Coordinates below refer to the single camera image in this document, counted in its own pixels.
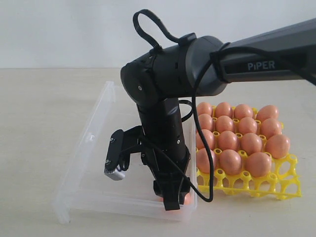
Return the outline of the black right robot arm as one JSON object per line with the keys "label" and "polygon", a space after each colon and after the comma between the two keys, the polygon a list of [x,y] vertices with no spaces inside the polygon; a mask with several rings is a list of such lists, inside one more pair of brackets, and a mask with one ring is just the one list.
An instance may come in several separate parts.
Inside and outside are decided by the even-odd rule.
{"label": "black right robot arm", "polygon": [[154,191],[166,210],[178,210],[194,186],[185,176],[190,153],[185,145],[179,98],[215,96],[232,82],[305,79],[316,81],[316,21],[311,19],[261,35],[223,43],[212,36],[170,34],[143,10],[174,45],[162,48],[133,16],[136,32],[152,49],[120,72],[136,103],[141,125],[131,132],[151,170]]}

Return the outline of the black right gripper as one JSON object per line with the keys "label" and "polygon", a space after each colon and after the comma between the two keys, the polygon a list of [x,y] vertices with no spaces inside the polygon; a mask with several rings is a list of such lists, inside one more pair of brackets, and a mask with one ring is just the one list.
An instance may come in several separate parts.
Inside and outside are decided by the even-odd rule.
{"label": "black right gripper", "polygon": [[[155,177],[154,192],[163,199],[166,211],[179,210],[190,192],[190,179],[186,176],[189,149],[185,145],[183,132],[177,138],[159,134],[150,138],[142,126],[133,127],[122,133],[122,156],[142,153],[142,161]],[[177,188],[172,182],[177,181]]]}

